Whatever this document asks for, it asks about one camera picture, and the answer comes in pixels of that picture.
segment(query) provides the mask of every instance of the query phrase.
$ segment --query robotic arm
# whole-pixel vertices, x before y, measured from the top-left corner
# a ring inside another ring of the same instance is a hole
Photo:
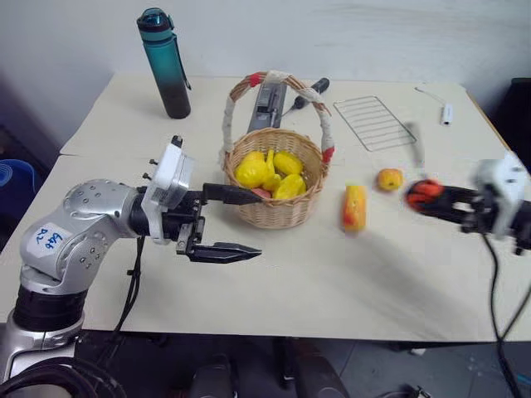
[[[147,187],[105,179],[82,183],[28,228],[20,248],[18,299],[0,347],[2,382],[58,352],[73,356],[87,291],[119,238],[150,235],[160,245],[175,241],[178,255],[197,262],[231,263],[261,253],[234,243],[200,245],[201,210],[209,200],[243,205],[261,198],[239,187],[208,183],[202,191],[189,191],[193,161],[182,152],[182,142],[174,137],[160,163],[151,162],[158,166]]]
[[[511,235],[514,253],[522,255],[531,250],[531,202],[524,201],[528,178],[524,165],[508,152],[504,159],[480,163],[474,176],[477,190],[428,179],[409,188],[406,202],[425,216],[460,224],[465,233],[492,233],[497,239]]]

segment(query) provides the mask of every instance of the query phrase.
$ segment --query black cable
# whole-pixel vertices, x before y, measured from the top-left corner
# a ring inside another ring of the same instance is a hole
[[[24,387],[39,385],[59,386],[76,398],[97,398],[94,388],[85,378],[62,365],[23,371],[0,385],[0,396],[6,396]]]
[[[492,279],[490,281],[490,320],[492,322],[492,328],[494,329],[494,334],[496,336],[496,352],[498,354],[499,367],[501,368],[505,381],[507,382],[507,385],[509,386],[509,389],[511,390],[511,393],[513,394],[514,398],[522,398],[522,393],[520,392],[518,388],[518,384],[516,382],[516,379],[514,378],[514,373],[510,367],[509,362],[507,361],[507,358],[505,357],[504,336],[506,333],[504,333],[503,336],[500,335],[499,328],[498,328],[498,321],[496,318],[496,310],[494,307],[494,299],[495,299],[496,287],[498,284],[498,277],[499,277],[498,255],[496,254],[494,247],[490,243],[489,238],[487,237],[485,233],[485,226],[483,224],[483,220],[481,219],[481,216],[476,217],[476,220],[477,220],[477,225],[478,225],[478,231],[487,249],[489,250],[490,255],[492,256],[492,260],[493,260],[493,273],[492,273]],[[521,304],[519,310],[514,315],[513,320],[509,323],[510,327],[514,325],[515,319],[519,316],[519,314],[522,312],[523,309],[524,308],[522,307],[522,304]]]
[[[97,365],[103,365],[105,362],[106,367],[109,365],[109,361],[113,358],[116,353],[117,346],[119,345],[118,337],[121,331],[122,325],[125,322],[125,319],[128,317],[131,309],[136,302],[136,298],[139,295],[140,289],[140,275],[141,275],[141,260],[142,260],[142,251],[144,250],[145,236],[141,236],[136,240],[136,259],[134,261],[134,267],[128,271],[128,275],[131,276],[131,281],[129,283],[129,290],[127,292],[127,298],[125,299],[124,309],[122,314],[119,317],[119,321],[114,328],[109,341],[104,345],[103,349],[100,352],[100,355],[96,361]]]
[[[72,366],[78,372],[83,373],[84,375],[102,383],[103,386],[107,389],[107,391],[111,394],[111,396],[117,396],[122,398],[125,398],[127,396],[122,385],[109,373],[97,367],[92,362],[88,362],[80,358],[53,357],[31,365],[26,369],[26,371],[50,365]]]

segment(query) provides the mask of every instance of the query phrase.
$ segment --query handwritten label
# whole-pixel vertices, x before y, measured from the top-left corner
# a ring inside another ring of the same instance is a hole
[[[48,222],[35,230],[26,250],[37,258],[53,255],[71,235],[69,231]]]

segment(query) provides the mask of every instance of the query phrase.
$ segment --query water bottle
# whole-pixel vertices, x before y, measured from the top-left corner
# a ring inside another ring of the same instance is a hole
[[[136,23],[166,113],[173,119],[186,118],[190,114],[186,88],[192,88],[184,73],[172,18],[160,8],[148,8]]]

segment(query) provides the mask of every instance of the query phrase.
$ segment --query wire rack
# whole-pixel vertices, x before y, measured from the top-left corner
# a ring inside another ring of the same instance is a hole
[[[334,108],[369,152],[417,140],[376,96],[334,102]]]

